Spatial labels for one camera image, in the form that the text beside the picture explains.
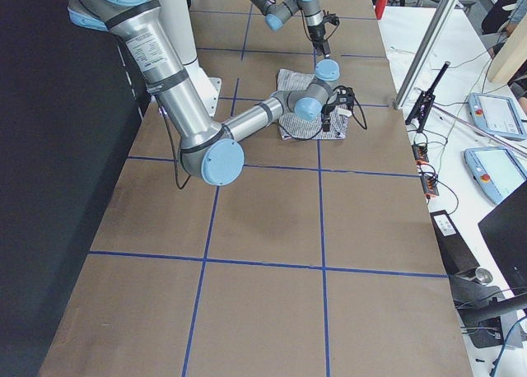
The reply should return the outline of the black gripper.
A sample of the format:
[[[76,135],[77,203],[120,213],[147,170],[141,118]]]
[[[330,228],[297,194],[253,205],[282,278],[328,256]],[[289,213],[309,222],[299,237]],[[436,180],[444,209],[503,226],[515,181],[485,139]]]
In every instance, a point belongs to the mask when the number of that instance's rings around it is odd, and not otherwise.
[[[325,24],[329,23],[335,27],[340,24],[339,17],[335,13],[320,10],[314,15],[308,16],[308,32],[311,43],[317,48],[317,55],[322,58],[330,58],[329,37],[326,37]]]
[[[322,109],[322,131],[329,132],[331,128],[330,113],[336,108],[344,108],[349,114],[345,116],[353,116],[353,107],[355,105],[355,93],[350,86],[336,86],[333,94],[329,97],[329,101]]]

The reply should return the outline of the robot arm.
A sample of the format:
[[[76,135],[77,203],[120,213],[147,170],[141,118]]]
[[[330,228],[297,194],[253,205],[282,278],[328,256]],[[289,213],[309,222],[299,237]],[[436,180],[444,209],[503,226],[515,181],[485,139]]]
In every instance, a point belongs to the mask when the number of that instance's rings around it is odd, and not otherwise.
[[[266,24],[272,31],[280,30],[285,23],[298,12],[304,21],[304,32],[313,45],[315,53],[323,58],[329,58],[331,49],[326,35],[326,25],[334,26],[334,31],[340,25],[335,13],[327,12],[320,6],[319,0],[250,0],[264,15]]]
[[[284,114],[305,121],[328,117],[340,76],[325,35],[326,24],[337,24],[338,18],[324,12],[319,0],[250,1],[272,30],[301,13],[320,61],[305,89],[274,92],[244,113],[217,122],[218,89],[198,63],[190,0],[68,0],[73,24],[109,32],[124,42],[148,92],[180,135],[174,158],[189,175],[214,186],[230,184],[240,175],[245,163],[241,141]]]

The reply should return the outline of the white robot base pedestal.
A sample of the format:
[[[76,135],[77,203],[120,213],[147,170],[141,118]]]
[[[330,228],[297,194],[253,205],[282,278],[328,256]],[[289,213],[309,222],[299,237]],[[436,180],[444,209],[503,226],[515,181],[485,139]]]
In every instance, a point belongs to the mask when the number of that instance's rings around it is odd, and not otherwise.
[[[160,0],[160,3],[161,24],[172,47],[186,68],[209,116],[213,118],[217,110],[222,80],[219,77],[210,77],[198,61],[188,1]]]

